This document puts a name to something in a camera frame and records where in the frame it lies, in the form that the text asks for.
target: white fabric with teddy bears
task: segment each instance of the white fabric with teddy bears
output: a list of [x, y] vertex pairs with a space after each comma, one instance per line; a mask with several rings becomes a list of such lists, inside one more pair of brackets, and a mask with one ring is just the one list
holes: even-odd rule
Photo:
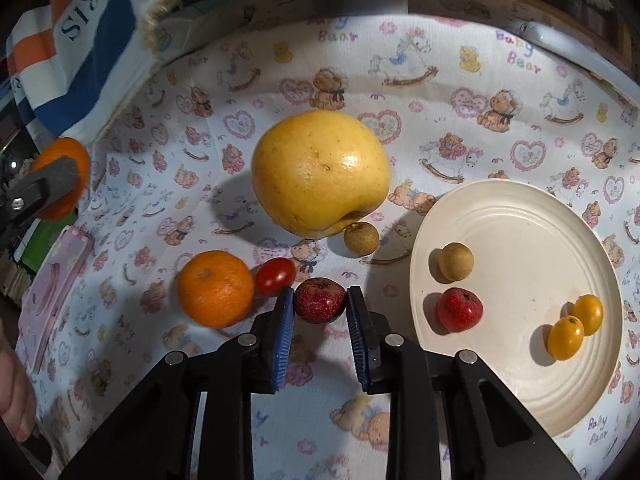
[[[360, 285], [372, 310], [415, 337], [409, 256], [424, 216], [457, 184], [512, 178], [581, 215], [620, 279], [618, 369], [593, 411], [556, 440], [583, 478], [597, 478], [640, 416], [638, 110], [496, 28], [377, 16], [250, 30], [310, 5], [260, 1], [249, 30], [162, 70], [91, 147], [78, 224], [95, 237], [95, 254], [32, 374], [42, 430], [62, 462], [166, 352], [212, 351], [251, 326], [253, 316], [216, 332], [183, 314], [175, 275], [195, 254], [227, 250], [250, 267], [292, 258], [298, 281]], [[365, 218], [382, 239], [372, 256], [343, 256], [340, 235], [301, 240], [283, 231], [253, 194], [257, 140], [281, 118], [313, 108], [356, 117], [388, 153], [388, 199]], [[257, 300], [255, 313], [272, 305]], [[256, 479], [382, 480], [388, 399], [362, 394], [344, 317], [325, 326], [297, 321], [295, 333], [282, 391], [253, 399]], [[444, 436], [440, 452], [450, 478]]]

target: metal screw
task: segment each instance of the metal screw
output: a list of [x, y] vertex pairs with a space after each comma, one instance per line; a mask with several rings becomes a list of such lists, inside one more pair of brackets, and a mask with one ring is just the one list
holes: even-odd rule
[[238, 344], [241, 346], [253, 346], [257, 342], [258, 342], [258, 338], [249, 332], [245, 334], [241, 334], [238, 337]]
[[458, 357], [463, 363], [468, 365], [472, 365], [476, 361], [478, 361], [478, 354], [476, 354], [473, 350], [461, 350], [458, 354]]
[[178, 352], [177, 350], [173, 352], [169, 352], [164, 356], [164, 362], [169, 366], [179, 365], [184, 359], [184, 354], [182, 352]]
[[399, 334], [387, 334], [385, 337], [385, 343], [389, 346], [402, 346], [404, 343], [404, 337]]

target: beige plate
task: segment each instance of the beige plate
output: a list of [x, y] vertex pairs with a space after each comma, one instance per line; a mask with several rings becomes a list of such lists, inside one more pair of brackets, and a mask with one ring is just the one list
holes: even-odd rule
[[[469, 247], [471, 275], [440, 283], [440, 248]], [[434, 304], [450, 286], [474, 292], [484, 305], [470, 330], [443, 335]], [[564, 433], [594, 407], [615, 370], [622, 341], [622, 298], [607, 253], [573, 211], [536, 187], [491, 179], [459, 186], [438, 200], [415, 239], [411, 306], [423, 348], [454, 355], [478, 353], [551, 436]], [[545, 325], [567, 302], [595, 294], [604, 305], [601, 328], [568, 361], [546, 353]]]

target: human hand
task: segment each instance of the human hand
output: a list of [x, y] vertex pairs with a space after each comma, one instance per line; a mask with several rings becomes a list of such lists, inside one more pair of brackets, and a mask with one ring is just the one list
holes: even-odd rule
[[0, 320], [0, 415], [12, 436], [23, 442], [33, 429], [35, 393], [21, 362], [2, 332]]

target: cherry tomato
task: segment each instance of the cherry tomato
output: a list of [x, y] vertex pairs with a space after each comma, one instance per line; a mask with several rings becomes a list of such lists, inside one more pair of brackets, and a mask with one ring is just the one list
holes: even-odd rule
[[565, 316], [551, 327], [546, 350], [556, 361], [566, 361], [580, 349], [584, 339], [584, 326], [574, 316]]
[[571, 315], [577, 317], [584, 325], [584, 335], [595, 334], [604, 317], [604, 309], [600, 300], [593, 294], [580, 296], [571, 310]]
[[272, 258], [264, 262], [255, 275], [255, 285], [264, 296], [274, 298], [283, 286], [293, 285], [296, 266], [286, 258]]

